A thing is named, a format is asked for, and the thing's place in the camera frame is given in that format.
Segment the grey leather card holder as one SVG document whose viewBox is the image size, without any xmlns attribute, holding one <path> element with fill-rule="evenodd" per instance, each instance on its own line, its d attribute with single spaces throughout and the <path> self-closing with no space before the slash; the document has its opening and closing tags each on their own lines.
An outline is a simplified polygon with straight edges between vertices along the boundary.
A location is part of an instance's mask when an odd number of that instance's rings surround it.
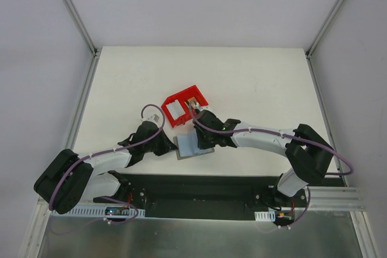
<svg viewBox="0 0 387 258">
<path fill-rule="evenodd" d="M 184 160 L 201 156 L 209 153 L 214 153 L 215 149 L 200 149 L 198 147 L 198 138 L 195 131 L 191 131 L 186 135 L 177 135 L 174 137 L 174 143 L 178 147 L 176 152 L 177 160 Z"/>
</svg>

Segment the white card stack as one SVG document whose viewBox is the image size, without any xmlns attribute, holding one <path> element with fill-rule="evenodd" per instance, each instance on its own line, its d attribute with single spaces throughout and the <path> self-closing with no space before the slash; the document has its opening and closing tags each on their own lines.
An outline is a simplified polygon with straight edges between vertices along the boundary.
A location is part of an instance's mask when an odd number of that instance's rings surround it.
<svg viewBox="0 0 387 258">
<path fill-rule="evenodd" d="M 181 116 L 185 114 L 181 103 L 178 100 L 166 105 L 171 117 L 173 120 L 178 120 Z"/>
</svg>

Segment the red plastic bin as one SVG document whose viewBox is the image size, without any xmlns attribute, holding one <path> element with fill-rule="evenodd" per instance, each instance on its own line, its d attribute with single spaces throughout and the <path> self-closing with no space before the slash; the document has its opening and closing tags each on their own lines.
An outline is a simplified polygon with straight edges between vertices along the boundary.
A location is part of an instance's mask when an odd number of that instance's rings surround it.
<svg viewBox="0 0 387 258">
<path fill-rule="evenodd" d="M 191 101 L 198 103 L 200 106 L 207 106 L 209 104 L 196 85 L 192 85 L 166 98 L 161 108 L 171 127 L 184 125 L 192 118 L 189 113 L 189 103 Z"/>
</svg>

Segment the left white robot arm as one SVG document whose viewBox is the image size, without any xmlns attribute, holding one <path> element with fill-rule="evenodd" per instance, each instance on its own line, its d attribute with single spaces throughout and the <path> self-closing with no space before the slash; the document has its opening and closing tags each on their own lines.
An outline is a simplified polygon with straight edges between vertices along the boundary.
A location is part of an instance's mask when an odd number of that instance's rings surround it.
<svg viewBox="0 0 387 258">
<path fill-rule="evenodd" d="M 147 153 L 163 156 L 177 149 L 156 122 L 145 120 L 116 148 L 85 158 L 71 149 L 60 151 L 33 189 L 59 214 L 68 213 L 80 201 L 98 201 L 105 196 L 121 203 L 129 195 L 129 182 L 120 169 L 136 165 Z"/>
</svg>

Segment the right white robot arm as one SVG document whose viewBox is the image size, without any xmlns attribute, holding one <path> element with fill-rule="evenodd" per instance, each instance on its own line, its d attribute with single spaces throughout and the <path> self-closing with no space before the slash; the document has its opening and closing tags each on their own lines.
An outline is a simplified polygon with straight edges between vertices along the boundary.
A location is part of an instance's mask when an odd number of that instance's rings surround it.
<svg viewBox="0 0 387 258">
<path fill-rule="evenodd" d="M 333 158 L 333 148 L 307 124 L 274 130 L 232 118 L 223 122 L 206 109 L 194 110 L 194 116 L 200 149 L 248 147 L 288 159 L 291 169 L 279 177 L 272 191 L 273 202 L 278 206 L 288 205 L 307 185 L 321 183 Z"/>
</svg>

